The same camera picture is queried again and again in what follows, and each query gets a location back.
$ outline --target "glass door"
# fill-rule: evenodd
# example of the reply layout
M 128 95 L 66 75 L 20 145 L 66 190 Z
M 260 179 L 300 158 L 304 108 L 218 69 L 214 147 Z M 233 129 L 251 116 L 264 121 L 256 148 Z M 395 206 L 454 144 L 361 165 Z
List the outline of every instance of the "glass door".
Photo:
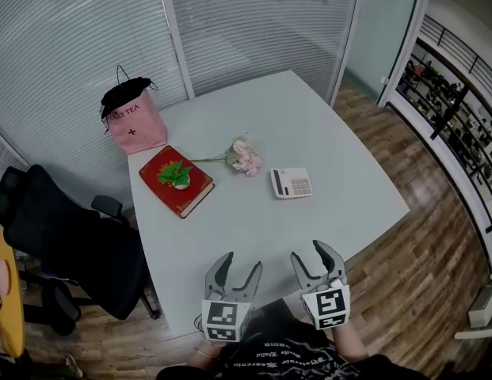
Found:
M 345 78 L 377 102 L 410 26 L 417 0 L 361 0 Z

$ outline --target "white table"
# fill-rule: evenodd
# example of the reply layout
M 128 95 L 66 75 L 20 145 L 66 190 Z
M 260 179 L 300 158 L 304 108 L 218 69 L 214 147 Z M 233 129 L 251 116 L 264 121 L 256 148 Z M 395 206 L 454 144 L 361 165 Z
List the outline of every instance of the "white table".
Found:
M 174 336 L 194 332 L 204 276 L 234 251 L 227 285 L 242 286 L 263 262 L 257 306 L 297 291 L 290 261 L 325 268 L 311 243 L 319 239 L 345 260 L 391 228 L 409 208 L 388 176 L 335 112 L 291 71 L 227 87 L 162 111 L 169 144 L 189 159 L 221 154 L 248 131 L 263 160 L 255 177 L 221 162 L 199 163 L 215 189 L 178 218 L 143 183 L 139 170 L 161 148 L 128 157 L 135 212 L 147 263 Z M 312 197 L 276 199 L 269 171 L 304 167 Z

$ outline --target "yellow table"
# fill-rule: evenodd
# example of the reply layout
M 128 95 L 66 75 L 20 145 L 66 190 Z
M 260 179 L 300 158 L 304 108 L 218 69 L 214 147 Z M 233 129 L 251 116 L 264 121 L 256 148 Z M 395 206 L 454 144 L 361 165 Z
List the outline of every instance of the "yellow table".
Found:
M 18 358 L 24 352 L 24 308 L 21 299 L 20 280 L 13 249 L 8 246 L 0 229 L 0 260 L 6 260 L 10 270 L 10 292 L 1 296 L 0 345 L 11 357 Z

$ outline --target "calculator keypad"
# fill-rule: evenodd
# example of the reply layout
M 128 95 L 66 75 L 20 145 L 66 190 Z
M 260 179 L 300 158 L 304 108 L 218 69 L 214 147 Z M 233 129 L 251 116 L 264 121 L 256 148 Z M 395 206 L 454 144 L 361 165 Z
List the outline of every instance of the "calculator keypad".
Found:
M 308 179 L 292 179 L 292 187 L 296 196 L 311 194 L 311 186 Z

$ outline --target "red book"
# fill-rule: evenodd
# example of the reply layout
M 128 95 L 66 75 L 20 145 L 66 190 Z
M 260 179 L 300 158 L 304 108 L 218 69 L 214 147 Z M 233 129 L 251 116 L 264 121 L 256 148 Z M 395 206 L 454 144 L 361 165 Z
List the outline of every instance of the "red book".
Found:
M 176 189 L 171 183 L 161 183 L 158 179 L 158 175 L 165 167 L 177 162 L 182 162 L 182 168 L 191 167 L 189 170 L 189 187 L 184 190 Z M 149 189 L 181 218 L 187 217 L 214 188 L 213 180 L 209 175 L 184 158 L 170 145 L 165 146 L 139 173 Z

